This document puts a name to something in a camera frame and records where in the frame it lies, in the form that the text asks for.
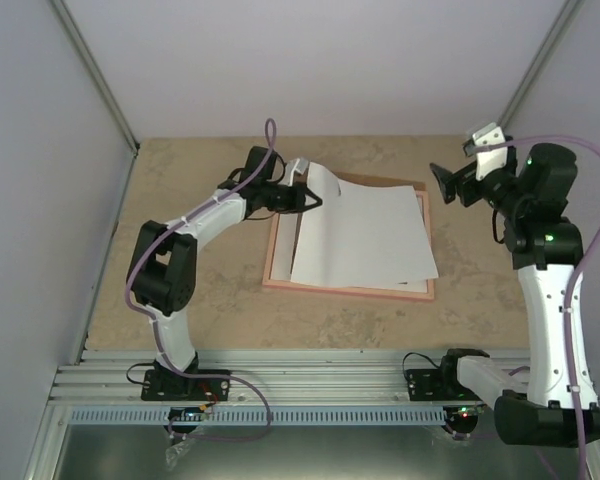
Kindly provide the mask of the sunset landscape photo print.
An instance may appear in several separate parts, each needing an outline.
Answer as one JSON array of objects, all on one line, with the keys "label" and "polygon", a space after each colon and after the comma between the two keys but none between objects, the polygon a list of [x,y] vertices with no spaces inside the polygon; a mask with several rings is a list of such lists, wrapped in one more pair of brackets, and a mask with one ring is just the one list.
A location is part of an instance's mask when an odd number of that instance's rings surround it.
[{"label": "sunset landscape photo print", "polygon": [[413,186],[359,185],[317,163],[307,186],[322,205],[302,214],[292,282],[395,288],[438,277]]}]

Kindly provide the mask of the brown cardboard backing board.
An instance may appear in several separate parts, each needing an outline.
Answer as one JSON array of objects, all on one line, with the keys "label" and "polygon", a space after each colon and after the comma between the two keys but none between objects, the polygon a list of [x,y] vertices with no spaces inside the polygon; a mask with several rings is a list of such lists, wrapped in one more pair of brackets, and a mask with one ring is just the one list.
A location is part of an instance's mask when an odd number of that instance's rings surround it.
[{"label": "brown cardboard backing board", "polygon": [[391,177],[382,177],[374,175],[363,175],[346,172],[335,172],[334,175],[344,181],[348,181],[353,184],[367,186],[367,187],[398,187],[398,186],[412,186],[416,191],[426,192],[427,186],[423,182],[397,179]]}]

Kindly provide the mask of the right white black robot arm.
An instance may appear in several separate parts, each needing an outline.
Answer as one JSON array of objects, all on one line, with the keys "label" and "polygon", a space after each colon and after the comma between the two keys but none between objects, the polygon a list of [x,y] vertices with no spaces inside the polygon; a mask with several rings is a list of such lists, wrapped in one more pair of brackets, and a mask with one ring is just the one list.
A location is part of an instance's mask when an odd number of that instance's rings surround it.
[{"label": "right white black robot arm", "polygon": [[445,203],[479,200],[504,219],[503,244],[512,258],[528,315],[527,384],[500,370],[484,351],[448,350],[439,387],[451,399],[471,392],[489,406],[508,445],[583,447],[600,439],[600,404],[589,377],[581,325],[585,252],[581,233],[563,212],[576,180],[577,157],[554,143],[531,147],[524,164],[512,146],[484,153],[452,172],[431,164]]}]

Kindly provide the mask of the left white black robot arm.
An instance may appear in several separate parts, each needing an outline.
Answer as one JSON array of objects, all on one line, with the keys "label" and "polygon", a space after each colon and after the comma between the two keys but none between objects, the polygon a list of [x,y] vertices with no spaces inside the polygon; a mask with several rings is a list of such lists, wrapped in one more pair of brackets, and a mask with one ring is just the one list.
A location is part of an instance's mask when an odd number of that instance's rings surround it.
[{"label": "left white black robot arm", "polygon": [[200,250],[225,230],[265,209],[302,214],[321,198],[303,176],[309,162],[286,163],[272,148],[254,146],[247,161],[192,212],[166,223],[145,222],[126,279],[128,306],[149,319],[156,358],[139,381],[144,401],[225,401],[232,373],[202,369],[189,335],[187,308],[196,288]]}]

